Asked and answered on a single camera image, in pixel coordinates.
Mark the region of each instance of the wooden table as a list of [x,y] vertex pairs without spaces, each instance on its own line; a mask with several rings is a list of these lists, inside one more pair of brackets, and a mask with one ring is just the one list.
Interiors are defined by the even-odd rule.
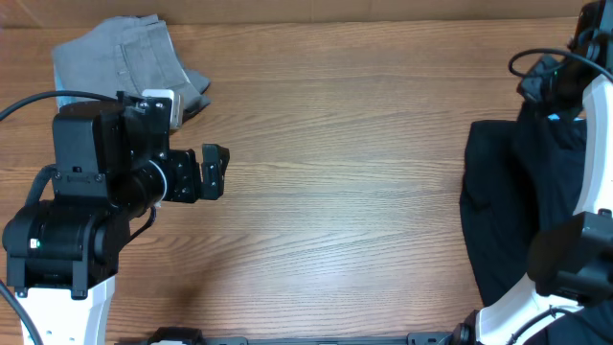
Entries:
[[[251,338],[453,329],[481,307],[458,207],[469,125],[513,119],[507,60],[563,45],[575,24],[171,27],[186,65],[213,81],[213,104],[171,146],[229,148],[226,194],[165,203],[124,249],[108,343],[161,326]],[[52,47],[87,31],[0,33],[0,107],[53,89]],[[0,124],[0,224],[54,162],[54,114],[47,100]],[[5,303],[0,334],[21,338]]]

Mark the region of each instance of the black cloth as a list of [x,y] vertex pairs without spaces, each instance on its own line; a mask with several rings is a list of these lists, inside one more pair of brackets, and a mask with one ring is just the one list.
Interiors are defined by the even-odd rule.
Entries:
[[[516,122],[473,123],[465,150],[460,210],[466,249],[484,305],[526,273],[530,242],[572,216],[585,160],[584,121],[536,118],[524,103]],[[580,312],[613,336],[613,302]],[[528,344],[604,344],[563,317]]]

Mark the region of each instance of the gray towel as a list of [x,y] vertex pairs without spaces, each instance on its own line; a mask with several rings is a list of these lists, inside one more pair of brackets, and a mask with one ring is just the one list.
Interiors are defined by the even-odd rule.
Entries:
[[[183,96],[188,118],[211,102],[203,95],[209,79],[184,69],[166,22],[157,15],[106,19],[84,36],[54,48],[53,60],[57,90],[114,97],[117,91],[171,89]],[[62,97],[57,105],[78,101]]]

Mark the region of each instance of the black cable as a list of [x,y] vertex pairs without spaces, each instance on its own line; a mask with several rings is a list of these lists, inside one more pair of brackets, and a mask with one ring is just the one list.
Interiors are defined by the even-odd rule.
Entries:
[[517,332],[511,336],[511,339],[509,339],[509,341],[507,342],[507,345],[512,345],[516,343],[517,339],[519,339],[519,337],[523,333],[525,333],[530,327],[534,326],[540,320],[544,319],[547,316],[555,317],[557,313],[563,313],[567,316],[570,316],[571,318],[577,320],[583,326],[587,327],[590,331],[592,331],[600,339],[604,340],[605,342],[609,344],[613,344],[613,338],[609,337],[608,335],[604,334],[602,331],[597,329],[594,325],[589,323],[589,321],[587,321],[582,315],[576,314],[569,310],[564,310],[562,308],[550,308],[549,310],[542,312],[541,314],[533,317],[530,321],[526,322],[522,327],[520,327],[519,330],[517,330]]
[[132,240],[136,239],[139,235],[145,232],[145,230],[149,229],[149,227],[151,227],[151,225],[153,225],[153,223],[155,222],[155,217],[157,216],[155,206],[151,206],[149,210],[149,219],[147,219],[147,222],[143,226],[141,226],[140,229],[136,230],[136,232],[132,234],[132,236],[130,236],[130,241],[128,241],[128,243],[132,242]]
[[34,178],[34,181],[32,182],[32,187],[30,188],[28,197],[26,197],[26,206],[34,205],[40,200],[42,192],[45,190],[47,183],[54,173],[56,173],[55,164],[50,164],[38,172]]
[[4,297],[4,299],[7,300],[7,303],[9,303],[9,306],[11,306],[11,308],[17,313],[17,315],[19,315],[19,318],[21,319],[23,324],[26,325],[26,329],[28,329],[28,332],[30,333],[30,336],[32,337],[32,341],[34,342],[34,345],[43,345],[42,338],[40,337],[40,334],[38,333],[38,330],[36,329],[34,322],[32,322],[32,319],[30,318],[26,310],[23,309],[23,306],[21,306],[21,303],[17,301],[15,296],[12,295],[9,288],[1,280],[0,280],[0,294],[2,294],[2,297]]
[[30,97],[26,97],[25,99],[14,103],[13,105],[9,105],[9,107],[7,107],[6,109],[2,110],[2,112],[0,112],[0,121],[4,120],[7,118],[7,116],[11,115],[15,110],[19,109],[20,107],[23,107],[25,105],[28,105],[30,103],[36,102],[36,101],[40,101],[46,98],[52,98],[52,97],[61,97],[61,96],[69,96],[69,97],[83,97],[83,98],[89,98],[89,99],[93,99],[93,100],[98,100],[98,101],[111,101],[111,102],[116,102],[117,100],[111,97],[107,97],[104,95],[99,95],[99,94],[95,94],[95,93],[91,93],[91,92],[83,92],[83,91],[69,91],[69,90],[64,90],[64,91],[47,91],[47,92],[42,92],[36,95],[32,95]]
[[571,52],[566,52],[560,49],[553,49],[553,48],[535,48],[535,49],[529,49],[527,51],[523,51],[520,53],[515,54],[513,57],[511,57],[511,60],[509,60],[509,72],[511,72],[513,75],[520,77],[520,78],[526,78],[526,77],[531,77],[528,76],[525,73],[521,73],[518,72],[513,65],[515,64],[515,62],[525,56],[528,55],[532,55],[532,54],[551,54],[551,55],[558,55],[558,56],[563,56],[563,57],[568,57],[568,58],[572,58],[575,59],[579,62],[582,62],[584,64],[586,64],[589,67],[592,67],[593,69],[601,72],[607,79],[609,79],[611,82],[613,82],[613,74],[611,74],[611,72],[607,71],[604,67],[600,66],[598,63],[590,60],[589,58],[586,57],[582,57],[579,54],[575,54],[575,53],[571,53]]

